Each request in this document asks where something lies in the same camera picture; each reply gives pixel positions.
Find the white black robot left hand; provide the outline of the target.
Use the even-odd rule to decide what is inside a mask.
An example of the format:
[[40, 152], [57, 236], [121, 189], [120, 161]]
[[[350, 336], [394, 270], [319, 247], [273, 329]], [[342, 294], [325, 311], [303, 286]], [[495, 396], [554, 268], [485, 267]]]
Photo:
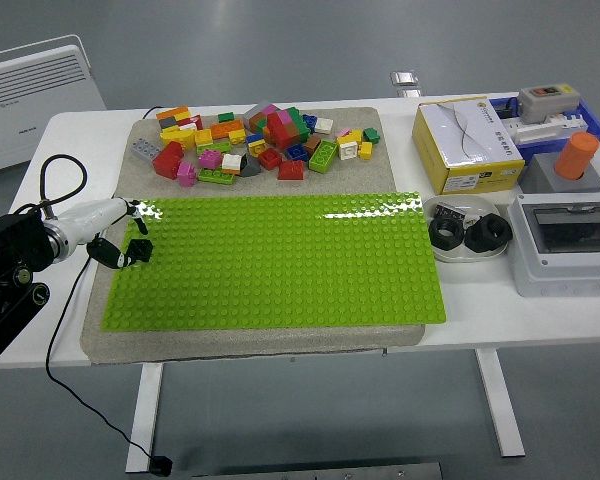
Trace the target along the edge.
[[80, 203], [57, 219], [47, 220], [50, 243], [54, 248], [54, 262], [60, 262], [74, 253], [78, 245], [85, 245], [90, 258], [111, 269], [122, 269], [136, 262], [148, 262], [153, 245], [148, 239], [134, 239], [123, 253], [101, 236], [101, 233], [125, 216], [131, 217], [143, 235], [148, 229], [138, 209], [139, 202], [115, 197]]

